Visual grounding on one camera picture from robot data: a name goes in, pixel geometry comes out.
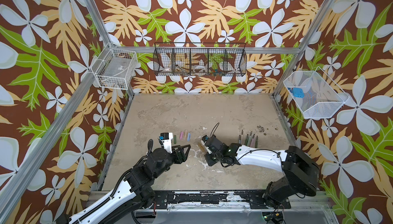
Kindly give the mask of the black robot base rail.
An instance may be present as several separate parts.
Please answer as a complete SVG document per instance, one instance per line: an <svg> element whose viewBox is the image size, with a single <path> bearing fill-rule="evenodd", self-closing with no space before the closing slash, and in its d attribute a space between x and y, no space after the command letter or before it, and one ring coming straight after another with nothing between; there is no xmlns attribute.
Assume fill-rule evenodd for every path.
<svg viewBox="0 0 393 224"><path fill-rule="evenodd" d="M141 209L168 209L169 205L184 203L196 204L197 206L213 206L228 203L244 203L247 209L291 209L288 199L281 204L270 204L263 199L265 190L223 190L223 191L155 191L155 196L142 204Z"/></svg>

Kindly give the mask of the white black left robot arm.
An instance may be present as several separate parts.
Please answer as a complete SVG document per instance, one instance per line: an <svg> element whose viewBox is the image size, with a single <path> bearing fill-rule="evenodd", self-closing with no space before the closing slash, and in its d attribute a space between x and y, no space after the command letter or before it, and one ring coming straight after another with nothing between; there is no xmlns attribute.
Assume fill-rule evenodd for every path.
<svg viewBox="0 0 393 224"><path fill-rule="evenodd" d="M174 146L171 153L163 147L152 147L153 140L149 140L147 154L123 173L113 190L77 214L63 214L55 223L113 224L131 212L150 207L155 201L151 188L155 179L173 164L187 161L191 145Z"/></svg>

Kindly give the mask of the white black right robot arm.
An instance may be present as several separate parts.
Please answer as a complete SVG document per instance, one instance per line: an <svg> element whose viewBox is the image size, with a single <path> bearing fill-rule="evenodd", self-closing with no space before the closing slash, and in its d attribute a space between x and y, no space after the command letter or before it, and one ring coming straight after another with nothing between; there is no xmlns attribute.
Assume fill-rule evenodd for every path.
<svg viewBox="0 0 393 224"><path fill-rule="evenodd" d="M313 197L317 193L319 167L296 146L289 146L287 150L257 149L239 143L228 146L215 135L203 136L201 144L207 150L205 159L209 166L216 163L224 168L254 165L282 173L283 177L270 182L263 194L262 202L266 206L277 208L283 206L290 196Z"/></svg>

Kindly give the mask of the pink pen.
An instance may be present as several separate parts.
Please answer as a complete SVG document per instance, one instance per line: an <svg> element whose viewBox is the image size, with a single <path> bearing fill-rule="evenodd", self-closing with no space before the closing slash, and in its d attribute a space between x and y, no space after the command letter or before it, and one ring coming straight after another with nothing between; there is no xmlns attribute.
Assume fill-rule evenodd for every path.
<svg viewBox="0 0 393 224"><path fill-rule="evenodd" d="M250 147L254 147L254 144L255 144L255 135L252 136Z"/></svg>

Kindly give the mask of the grey blue pen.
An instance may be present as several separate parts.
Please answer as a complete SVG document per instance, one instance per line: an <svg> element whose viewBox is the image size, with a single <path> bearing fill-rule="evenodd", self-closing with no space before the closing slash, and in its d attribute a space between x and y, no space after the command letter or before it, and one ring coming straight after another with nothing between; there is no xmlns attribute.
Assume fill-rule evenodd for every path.
<svg viewBox="0 0 393 224"><path fill-rule="evenodd" d="M248 140L247 140L247 146L250 146L250 145L251 145L252 136L253 136L253 133L250 132L249 137L248 137Z"/></svg>

